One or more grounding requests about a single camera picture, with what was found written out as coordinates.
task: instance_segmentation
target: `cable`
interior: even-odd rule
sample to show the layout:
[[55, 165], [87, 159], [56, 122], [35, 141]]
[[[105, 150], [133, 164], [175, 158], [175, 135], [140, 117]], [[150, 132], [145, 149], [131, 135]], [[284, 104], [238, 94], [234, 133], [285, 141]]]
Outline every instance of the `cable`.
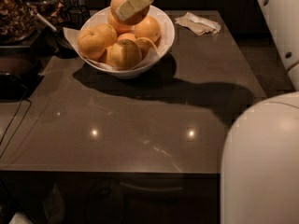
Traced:
[[18, 107], [17, 107], [15, 113], [13, 114], [12, 119], [10, 120], [10, 122], [9, 122], [8, 126], [6, 127], [6, 129], [4, 130], [4, 133], [3, 133], [2, 138], [1, 138], [1, 140], [0, 140], [0, 146], [2, 145], [2, 143], [3, 143], [3, 141], [4, 141], [4, 138], [5, 138], [6, 134], [7, 134], [7, 131], [8, 131], [8, 129], [9, 129], [9, 127], [10, 127], [12, 121], [16, 118], [16, 116], [17, 116], [17, 114], [18, 114], [18, 112], [19, 112], [19, 110], [20, 110], [20, 108], [21, 108], [21, 104], [22, 104], [22, 102], [23, 102], [23, 101], [27, 101], [27, 102], [29, 103], [29, 107], [27, 108], [27, 110], [26, 110], [24, 116], [22, 117], [22, 119], [21, 119], [21, 121], [20, 121], [18, 127], [17, 127], [16, 130], [13, 132], [13, 134], [10, 136], [10, 138], [9, 138], [9, 140], [8, 140], [8, 142], [7, 142], [6, 147], [4, 148], [3, 152], [2, 152], [1, 155], [0, 155], [0, 159], [2, 158], [2, 156], [3, 156], [4, 153], [5, 153], [5, 151], [7, 150], [7, 147], [8, 147], [8, 145], [9, 145], [9, 143], [10, 143], [12, 137], [15, 135], [16, 131], [18, 131], [18, 129], [20, 128], [21, 123], [22, 123], [22, 121], [24, 120], [24, 118], [26, 117], [26, 114], [28, 113], [28, 111], [29, 111], [29, 109], [30, 109], [30, 107], [31, 107], [31, 104], [32, 104], [32, 102], [31, 102], [30, 100], [28, 100], [28, 99], [24, 99], [24, 97], [26, 96], [26, 94], [27, 94], [27, 92], [28, 92], [28, 88], [25, 87], [25, 86], [23, 86], [23, 87], [25, 88], [25, 92], [24, 92], [23, 96], [22, 96], [21, 99], [20, 99], [19, 105], [18, 105]]

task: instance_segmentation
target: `tabletop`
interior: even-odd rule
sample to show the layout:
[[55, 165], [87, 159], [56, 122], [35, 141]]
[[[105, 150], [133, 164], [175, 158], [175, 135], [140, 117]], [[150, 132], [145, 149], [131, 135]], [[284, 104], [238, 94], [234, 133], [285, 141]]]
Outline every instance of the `tabletop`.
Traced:
[[[192, 13], [221, 31], [199, 36], [175, 24], [170, 51], [134, 79], [52, 57], [7, 130], [0, 169], [218, 174], [230, 126], [265, 94], [219, 13]], [[1, 136], [19, 104], [0, 103]]]

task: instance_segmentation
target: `dark food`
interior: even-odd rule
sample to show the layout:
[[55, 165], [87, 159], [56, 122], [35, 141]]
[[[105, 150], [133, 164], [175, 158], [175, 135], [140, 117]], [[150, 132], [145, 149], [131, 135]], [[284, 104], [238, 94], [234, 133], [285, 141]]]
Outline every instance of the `dark food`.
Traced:
[[64, 0], [28, 1], [27, 5], [53, 25], [68, 21]]
[[34, 30], [34, 18], [21, 0], [0, 0], [0, 44], [21, 41]]

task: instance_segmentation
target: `wall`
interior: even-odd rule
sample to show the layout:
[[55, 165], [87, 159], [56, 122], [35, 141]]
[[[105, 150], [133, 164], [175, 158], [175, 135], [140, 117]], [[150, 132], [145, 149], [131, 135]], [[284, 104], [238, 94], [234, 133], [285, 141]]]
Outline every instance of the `wall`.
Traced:
[[[84, 0], [89, 8], [109, 6], [110, 0]], [[218, 10], [233, 35], [270, 36], [256, 0], [156, 0], [156, 7], [168, 9]]]

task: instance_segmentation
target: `white napkin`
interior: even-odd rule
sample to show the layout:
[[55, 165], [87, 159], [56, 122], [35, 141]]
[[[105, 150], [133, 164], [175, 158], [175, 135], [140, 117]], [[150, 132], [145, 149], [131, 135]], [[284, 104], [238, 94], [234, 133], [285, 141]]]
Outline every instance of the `white napkin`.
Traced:
[[216, 34], [221, 30], [221, 25], [218, 22], [211, 21], [187, 12], [184, 16], [176, 18], [176, 24], [188, 27], [191, 31], [198, 35], [205, 33]]

